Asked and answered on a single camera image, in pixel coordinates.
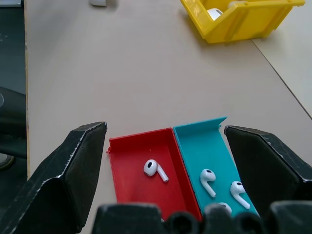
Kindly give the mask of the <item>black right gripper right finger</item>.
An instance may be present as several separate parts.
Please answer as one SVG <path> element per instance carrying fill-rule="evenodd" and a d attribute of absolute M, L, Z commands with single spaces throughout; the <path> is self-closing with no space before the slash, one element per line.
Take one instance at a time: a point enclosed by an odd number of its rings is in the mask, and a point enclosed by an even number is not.
<path fill-rule="evenodd" d="M 312 166 L 272 133 L 228 125 L 224 129 L 241 182 L 255 209 L 275 201 L 311 200 Z"/>

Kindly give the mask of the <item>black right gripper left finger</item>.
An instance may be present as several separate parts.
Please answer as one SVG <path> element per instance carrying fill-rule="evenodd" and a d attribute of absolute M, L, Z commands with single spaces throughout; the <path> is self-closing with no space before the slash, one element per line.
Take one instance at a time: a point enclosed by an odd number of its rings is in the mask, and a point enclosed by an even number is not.
<path fill-rule="evenodd" d="M 78 234 L 95 196 L 106 122 L 72 130 L 36 168 L 0 219 L 0 234 Z"/>

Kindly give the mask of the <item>yellow plastic bin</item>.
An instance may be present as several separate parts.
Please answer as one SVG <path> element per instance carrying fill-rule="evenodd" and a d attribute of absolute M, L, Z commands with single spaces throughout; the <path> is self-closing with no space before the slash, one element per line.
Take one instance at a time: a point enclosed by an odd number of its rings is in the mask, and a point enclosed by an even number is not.
<path fill-rule="evenodd" d="M 266 38 L 288 13 L 305 0 L 180 0 L 200 35 L 209 44 Z M 208 9 L 223 14 L 212 20 Z"/>

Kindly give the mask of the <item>teal plastic tray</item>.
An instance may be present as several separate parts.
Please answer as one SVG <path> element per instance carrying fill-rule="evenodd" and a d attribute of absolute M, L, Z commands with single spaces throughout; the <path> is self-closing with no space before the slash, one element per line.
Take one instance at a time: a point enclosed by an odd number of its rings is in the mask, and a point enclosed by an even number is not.
<path fill-rule="evenodd" d="M 210 203 L 227 203 L 232 209 L 232 216 L 246 209 L 238 203 L 230 192 L 234 181 L 240 177 L 230 152 L 220 133 L 224 117 L 179 125 L 173 127 L 183 161 L 193 187 L 194 194 L 201 212 Z M 203 169 L 214 172 L 216 180 L 209 182 L 216 192 L 212 198 L 200 182 Z"/>

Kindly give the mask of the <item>red plastic tray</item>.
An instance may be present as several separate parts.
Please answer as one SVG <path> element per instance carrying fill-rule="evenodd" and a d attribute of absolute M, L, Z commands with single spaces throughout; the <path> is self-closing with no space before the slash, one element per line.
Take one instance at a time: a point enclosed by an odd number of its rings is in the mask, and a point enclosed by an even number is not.
<path fill-rule="evenodd" d="M 111 138 L 108 155 L 119 203 L 156 204 L 161 217 L 188 211 L 196 219 L 202 215 L 187 174 L 172 128 Z M 148 176 L 144 164 L 155 160 L 169 178 L 163 182 L 158 173 Z"/>

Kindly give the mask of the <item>white wireless earbud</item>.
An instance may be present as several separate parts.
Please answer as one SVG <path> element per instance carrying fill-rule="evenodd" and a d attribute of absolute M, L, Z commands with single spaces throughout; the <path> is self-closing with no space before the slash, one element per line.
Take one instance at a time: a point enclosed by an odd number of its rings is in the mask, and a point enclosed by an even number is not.
<path fill-rule="evenodd" d="M 242 205 L 245 209 L 250 209 L 250 204 L 241 197 L 241 194 L 245 193 L 245 189 L 240 181 L 234 181 L 230 186 L 230 193 L 233 198 Z"/>
<path fill-rule="evenodd" d="M 221 205 L 224 209 L 226 209 L 229 214 L 232 214 L 232 209 L 227 203 L 219 202 L 218 204 Z"/>
<path fill-rule="evenodd" d="M 215 198 L 216 192 L 209 185 L 210 182 L 214 182 L 216 180 L 216 176 L 213 171 L 209 169 L 203 169 L 200 173 L 200 182 L 210 197 Z"/>
<path fill-rule="evenodd" d="M 164 172 L 164 170 L 162 169 L 161 165 L 158 164 L 153 159 L 149 159 L 146 161 L 146 163 L 144 164 L 143 171 L 149 177 L 154 176 L 155 173 L 158 173 L 164 183 L 169 181 L 169 178 Z"/>

